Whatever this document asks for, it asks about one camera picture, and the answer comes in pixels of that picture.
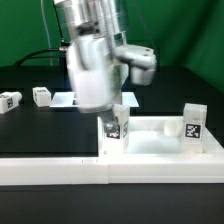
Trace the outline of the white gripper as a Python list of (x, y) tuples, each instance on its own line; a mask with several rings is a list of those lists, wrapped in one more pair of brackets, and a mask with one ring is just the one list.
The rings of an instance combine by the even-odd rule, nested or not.
[(66, 59), (79, 110), (82, 113), (103, 111), (99, 117), (104, 132), (116, 133), (118, 119), (111, 108), (128, 77), (128, 66), (110, 60), (106, 40), (92, 35), (73, 40), (67, 49)]

